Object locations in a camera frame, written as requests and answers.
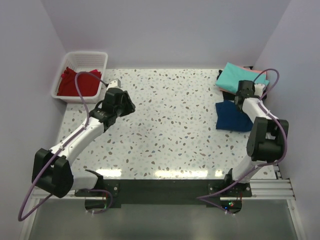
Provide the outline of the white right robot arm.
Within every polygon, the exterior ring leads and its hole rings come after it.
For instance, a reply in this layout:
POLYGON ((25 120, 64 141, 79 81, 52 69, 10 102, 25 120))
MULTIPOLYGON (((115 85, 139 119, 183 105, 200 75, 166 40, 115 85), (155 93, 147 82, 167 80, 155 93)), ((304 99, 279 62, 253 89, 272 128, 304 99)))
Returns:
POLYGON ((246 156, 224 177, 222 189, 230 197, 241 190, 240 184, 248 184, 261 168, 283 160, 288 150, 289 123, 278 119, 264 106, 263 88, 250 80, 238 83, 235 106, 249 117, 253 126, 246 144, 246 156))

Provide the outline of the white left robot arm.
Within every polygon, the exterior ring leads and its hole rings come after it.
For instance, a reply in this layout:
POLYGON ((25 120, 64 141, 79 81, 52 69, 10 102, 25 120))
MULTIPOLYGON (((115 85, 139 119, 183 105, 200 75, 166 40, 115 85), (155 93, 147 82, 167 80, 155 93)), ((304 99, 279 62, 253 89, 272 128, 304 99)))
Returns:
POLYGON ((71 166, 82 151, 116 123, 117 118, 135 112, 129 93, 119 88, 106 91, 101 107, 87 114, 85 121, 65 140, 34 157, 32 186, 62 198, 72 190, 86 190, 99 196, 104 190, 103 177, 93 170, 73 173, 71 166))

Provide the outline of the navy blue t-shirt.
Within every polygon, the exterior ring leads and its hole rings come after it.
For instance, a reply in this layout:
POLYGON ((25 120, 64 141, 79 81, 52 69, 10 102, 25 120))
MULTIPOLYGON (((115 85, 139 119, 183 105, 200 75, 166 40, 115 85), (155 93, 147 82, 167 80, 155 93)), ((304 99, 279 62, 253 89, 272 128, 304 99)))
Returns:
POLYGON ((250 132, 253 122, 243 112, 237 110, 234 102, 224 100, 215 104, 217 121, 216 129, 234 132, 250 132))

